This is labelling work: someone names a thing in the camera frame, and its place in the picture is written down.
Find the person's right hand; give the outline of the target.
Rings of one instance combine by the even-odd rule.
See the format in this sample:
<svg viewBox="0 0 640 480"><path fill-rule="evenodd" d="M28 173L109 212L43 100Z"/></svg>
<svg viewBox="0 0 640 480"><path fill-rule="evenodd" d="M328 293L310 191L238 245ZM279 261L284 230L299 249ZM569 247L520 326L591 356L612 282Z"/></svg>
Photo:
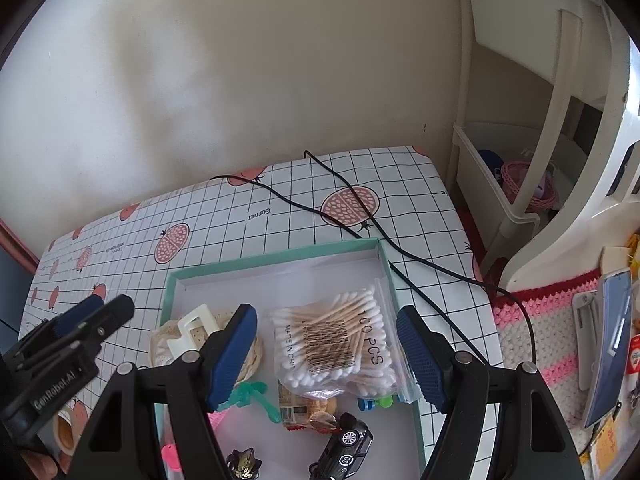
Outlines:
<svg viewBox="0 0 640 480"><path fill-rule="evenodd" d="M22 459L38 480L65 479L72 458L61 452L58 459L35 452L21 452Z"/></svg>

